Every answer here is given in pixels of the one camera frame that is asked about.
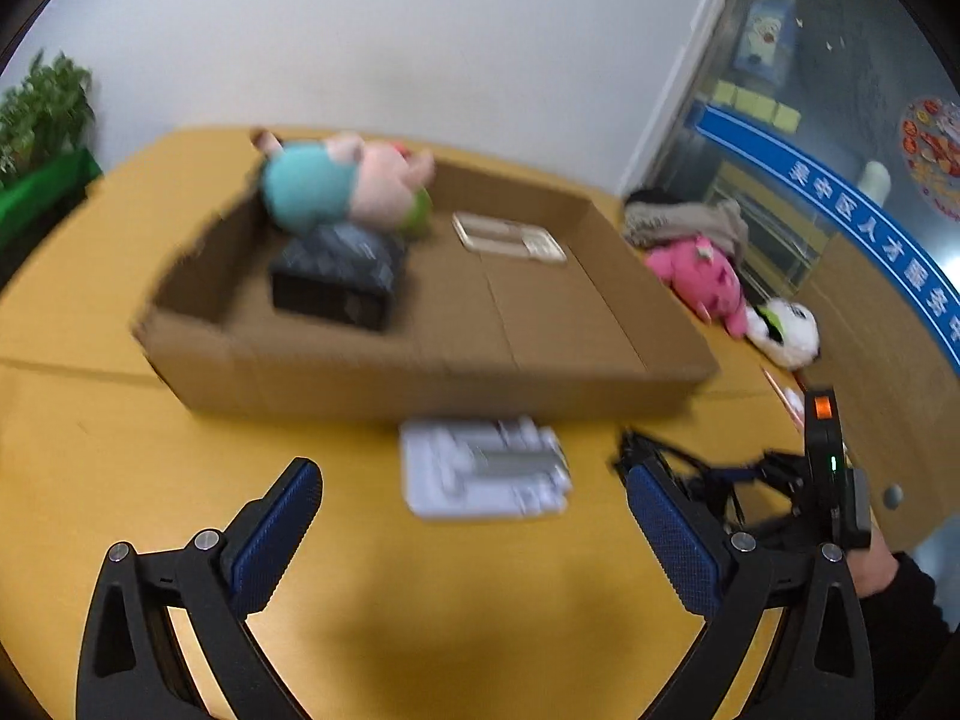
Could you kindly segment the right hand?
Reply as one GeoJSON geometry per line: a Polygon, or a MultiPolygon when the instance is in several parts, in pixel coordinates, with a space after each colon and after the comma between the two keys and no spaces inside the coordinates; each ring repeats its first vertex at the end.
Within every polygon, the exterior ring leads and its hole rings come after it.
{"type": "Polygon", "coordinates": [[[893,582],[900,567],[884,534],[877,527],[872,527],[871,544],[865,550],[851,550],[846,562],[859,598],[882,593],[893,582]]]}

